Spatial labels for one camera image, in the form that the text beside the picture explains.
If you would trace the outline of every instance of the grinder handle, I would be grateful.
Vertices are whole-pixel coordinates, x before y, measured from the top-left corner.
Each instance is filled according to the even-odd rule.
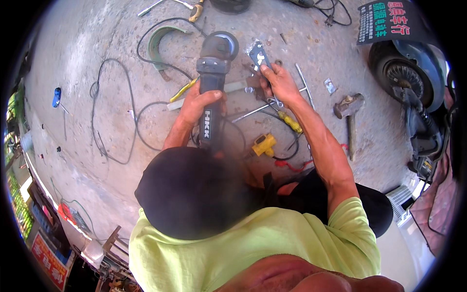
[[[225,81],[225,75],[222,74],[201,74],[199,93],[203,94],[210,90],[224,91]],[[199,119],[199,142],[202,148],[210,148],[213,152],[221,149],[221,113],[222,103],[220,100],[205,106]]]

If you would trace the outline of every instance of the black sign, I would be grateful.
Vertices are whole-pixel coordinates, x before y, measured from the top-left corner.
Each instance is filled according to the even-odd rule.
[[[357,44],[387,40],[410,40],[436,44],[420,17],[418,8],[409,1],[374,1],[358,8],[360,32]]]

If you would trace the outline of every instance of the hammer head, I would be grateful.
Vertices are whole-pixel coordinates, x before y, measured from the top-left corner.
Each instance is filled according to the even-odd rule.
[[[340,103],[334,106],[334,114],[342,119],[350,115],[354,115],[365,104],[363,95],[357,93],[353,96],[346,96]]]

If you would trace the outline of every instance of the red sign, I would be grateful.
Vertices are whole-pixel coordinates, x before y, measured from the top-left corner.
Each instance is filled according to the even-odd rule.
[[[34,238],[31,251],[52,282],[54,282],[54,284],[63,291],[65,289],[68,269],[50,250],[39,232]]]

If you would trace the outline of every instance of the man's hand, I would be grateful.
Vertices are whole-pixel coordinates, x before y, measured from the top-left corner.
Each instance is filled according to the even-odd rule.
[[[297,85],[292,79],[289,71],[285,68],[271,63],[271,70],[266,65],[261,65],[261,73],[271,83],[271,88],[268,87],[268,83],[265,79],[261,78],[261,87],[264,93],[269,96],[276,95],[276,97],[282,101],[287,107],[301,104],[304,101],[300,91],[298,91]]]
[[[218,100],[222,100],[222,111],[225,112],[227,96],[220,90],[211,90],[203,94],[199,93],[199,80],[190,88],[186,95],[185,102],[183,103],[178,119],[194,127],[196,122],[203,114],[205,106],[212,104]]]

